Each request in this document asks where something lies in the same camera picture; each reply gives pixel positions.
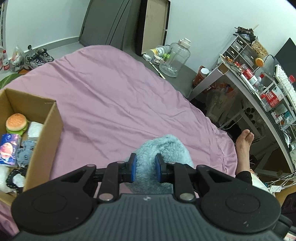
green leaf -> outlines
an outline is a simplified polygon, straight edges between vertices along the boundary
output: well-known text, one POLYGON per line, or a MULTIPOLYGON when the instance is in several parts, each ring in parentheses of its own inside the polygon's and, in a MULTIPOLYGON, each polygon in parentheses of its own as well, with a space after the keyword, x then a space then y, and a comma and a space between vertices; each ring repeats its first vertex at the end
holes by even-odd
POLYGON ((13 80, 15 80, 19 76, 21 76, 21 75, 18 73, 15 73, 15 74, 11 74, 11 75, 5 77, 3 80, 0 81, 0 89, 4 88, 4 86, 6 86, 7 84, 12 82, 13 80))

pink bedsheet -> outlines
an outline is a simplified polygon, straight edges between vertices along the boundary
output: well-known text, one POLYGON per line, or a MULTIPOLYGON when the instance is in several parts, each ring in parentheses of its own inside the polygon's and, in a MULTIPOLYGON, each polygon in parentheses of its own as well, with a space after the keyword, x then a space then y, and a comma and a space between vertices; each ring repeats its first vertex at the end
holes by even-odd
MULTIPOLYGON (((194 164, 234 176, 237 157, 227 134, 169 82, 111 46, 85 47, 7 87, 57 100, 64 131, 51 178, 90 163, 106 167, 166 134, 183 142, 194 164)), ((0 211, 4 228, 16 232, 7 208, 0 211)))

toy hamburger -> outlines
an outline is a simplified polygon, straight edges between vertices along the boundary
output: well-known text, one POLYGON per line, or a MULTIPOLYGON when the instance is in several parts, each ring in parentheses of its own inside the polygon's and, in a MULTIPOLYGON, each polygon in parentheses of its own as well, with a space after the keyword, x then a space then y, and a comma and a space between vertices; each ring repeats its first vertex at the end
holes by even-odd
POLYGON ((13 114, 6 120, 7 133, 18 134, 21 136, 27 130, 27 128, 27 118, 20 113, 13 114))

small drawer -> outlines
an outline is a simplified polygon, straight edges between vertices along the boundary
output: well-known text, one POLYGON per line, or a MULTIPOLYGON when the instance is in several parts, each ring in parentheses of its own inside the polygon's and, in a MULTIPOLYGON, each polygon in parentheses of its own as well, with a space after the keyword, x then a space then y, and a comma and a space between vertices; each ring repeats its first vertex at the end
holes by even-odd
POLYGON ((234 50, 234 48, 231 47, 231 46, 227 49, 227 52, 228 52, 233 58, 236 58, 236 57, 239 55, 238 52, 237 52, 236 50, 234 50))
POLYGON ((232 60, 235 59, 235 57, 233 57, 232 54, 228 53, 228 51, 225 51, 225 53, 223 54, 223 56, 224 56, 224 57, 228 57, 228 58, 230 58, 230 59, 232 59, 232 60))
POLYGON ((255 51, 253 51, 250 47, 247 47, 241 52, 241 55, 253 68, 256 68, 255 59, 258 55, 255 51))
POLYGON ((238 36, 237 39, 235 40, 242 48, 247 46, 247 43, 240 37, 238 36))
POLYGON ((238 55, 234 61, 237 61, 240 65, 246 64, 251 71, 254 71, 252 65, 250 65, 242 56, 238 55))
POLYGON ((243 50, 243 47, 237 42, 234 41, 231 45, 237 52, 240 52, 243 50))

white wall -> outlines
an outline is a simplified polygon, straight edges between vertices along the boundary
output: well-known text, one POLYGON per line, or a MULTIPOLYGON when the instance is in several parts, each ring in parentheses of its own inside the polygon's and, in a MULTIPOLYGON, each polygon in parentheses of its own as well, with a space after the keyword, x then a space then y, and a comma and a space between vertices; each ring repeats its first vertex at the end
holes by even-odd
POLYGON ((275 55, 290 37, 296 43, 296 10, 286 0, 171 0, 166 44, 188 38, 186 65, 197 71, 211 67, 234 27, 253 28, 269 54, 275 55))
POLYGON ((90 0, 9 0, 5 43, 9 56, 15 44, 23 51, 77 37, 90 0))

